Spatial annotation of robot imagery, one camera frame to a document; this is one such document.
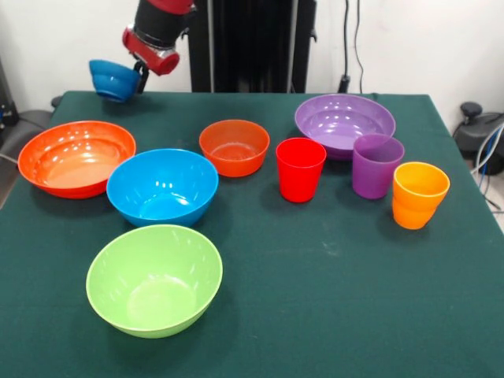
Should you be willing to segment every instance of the wire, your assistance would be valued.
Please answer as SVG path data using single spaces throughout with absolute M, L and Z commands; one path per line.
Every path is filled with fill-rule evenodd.
M 485 165 L 485 163 L 491 158 L 491 155 L 495 152 L 495 149 L 497 148 L 498 142 L 499 142 L 503 132 L 504 132 L 504 124 L 500 124 L 497 128 L 494 129 L 494 131 L 492 131 L 490 134 L 488 134 L 487 138 L 485 138 L 483 143 L 481 143 L 481 147 L 478 150 L 478 154 L 476 156 L 476 167 L 471 171 L 471 174 L 474 174 L 474 173 L 476 174 L 476 179 L 478 178 L 478 171 L 481 169 L 481 167 L 483 167 Z M 491 148 L 491 151 L 487 154 L 485 159 L 483 159 L 483 161 L 480 162 L 481 154 L 483 153 L 483 149 L 494 134 L 497 134 L 497 136 L 495 137 L 494 146 Z
M 343 22 L 343 48 L 345 50 L 345 76 L 348 76 L 348 38 L 347 38 L 347 24 L 348 24 L 348 10 L 350 8 L 349 0 L 345 1 L 345 21 Z
M 10 161 L 11 163 L 14 163 L 15 165 L 17 165 L 17 160 L 13 157 L 10 157 L 9 155 L 0 154 L 0 158 L 4 158 L 4 159 Z
M 502 207 L 497 205 L 495 202 L 493 202 L 491 199 L 489 199 L 489 197 L 485 197 L 485 199 L 487 200 L 487 202 L 489 204 L 491 204 L 492 206 L 494 206 L 498 211 L 501 211 L 502 210 Z
M 491 146 L 495 141 L 495 135 L 492 135 L 490 138 L 490 141 L 487 144 L 487 155 L 490 152 Z M 488 161 L 485 163 L 483 166 L 483 171 L 481 173 L 481 180 L 480 180 L 480 185 L 478 185 L 478 188 L 481 189 L 481 185 L 483 185 L 483 180 L 485 179 L 485 174 L 487 173 L 487 167 L 488 167 Z
M 357 58 L 357 63 L 361 68 L 361 79 L 359 80 L 359 91 L 362 93 L 362 77 L 364 76 L 364 67 L 362 66 L 361 59 L 359 57 L 359 53 L 357 51 L 357 36 L 359 33 L 359 26 L 361 26 L 361 0 L 357 0 L 357 24 L 355 25 L 355 34 L 354 34 L 354 51 L 355 57 Z
M 487 120 L 485 124 L 490 124 L 491 122 L 495 122 L 498 120 L 500 117 L 504 116 L 504 113 L 499 113 L 499 112 L 486 112 L 486 113 L 481 113 L 479 116 L 475 117 L 474 119 L 485 117 L 485 116 L 496 116 L 495 118 L 491 118 L 490 120 Z M 455 136 L 457 134 L 457 131 L 462 127 L 466 126 L 467 124 L 465 122 L 461 122 L 458 124 L 458 126 L 455 128 L 454 132 L 451 134 L 451 136 Z
M 488 189 L 490 189 L 490 175 L 487 175 L 487 187 L 485 187 L 485 191 L 483 192 L 483 195 L 487 195 Z
M 36 122 L 29 120 L 28 118 L 24 117 L 19 117 L 20 120 L 23 120 L 24 122 L 28 122 L 29 124 L 33 124 L 34 126 L 41 128 L 42 130 L 46 130 L 47 128 L 44 128 L 41 124 L 37 124 Z

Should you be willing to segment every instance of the light blue bowl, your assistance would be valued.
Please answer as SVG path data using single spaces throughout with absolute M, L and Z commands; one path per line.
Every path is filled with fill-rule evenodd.
M 89 62 L 93 86 L 96 93 L 107 100 L 126 102 L 136 93 L 140 74 L 134 69 L 111 61 Z
M 191 226 L 208 209 L 218 184 L 217 170 L 202 155 L 152 150 L 119 165 L 109 178 L 107 195 L 135 226 Z

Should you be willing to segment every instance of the green tablecloth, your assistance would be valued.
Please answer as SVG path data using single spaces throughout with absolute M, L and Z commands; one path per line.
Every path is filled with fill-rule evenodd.
M 105 195 L 70 201 L 18 180 L 0 212 L 1 377 L 504 376 L 504 238 L 428 96 L 374 95 L 398 124 L 406 160 L 444 169 L 451 189 L 418 232 L 366 201 L 350 164 L 328 162 L 315 199 L 278 193 L 274 147 L 297 135 L 305 94 L 145 93 L 129 106 L 69 92 L 53 124 L 108 120 L 138 151 L 199 151 L 225 118 L 262 124 L 263 168 L 222 179 L 195 228 L 224 263 L 207 313 L 167 339 L 125 335 L 89 306 L 87 269 L 132 229 Z

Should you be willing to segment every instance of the red cup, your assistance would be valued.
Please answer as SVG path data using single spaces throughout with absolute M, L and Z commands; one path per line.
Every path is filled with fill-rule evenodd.
M 280 193 L 291 202 L 307 202 L 317 191 L 327 152 L 307 138 L 284 140 L 276 148 Z

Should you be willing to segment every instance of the orange bowl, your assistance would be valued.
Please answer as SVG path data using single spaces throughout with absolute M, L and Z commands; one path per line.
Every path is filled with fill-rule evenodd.
M 262 166 L 269 147 L 269 134 L 248 120 L 221 120 L 203 130 L 199 146 L 220 175 L 243 177 Z
M 38 134 L 20 152 L 21 175 L 62 198 L 104 193 L 112 171 L 135 154 L 135 139 L 122 127 L 98 120 L 61 124 Z

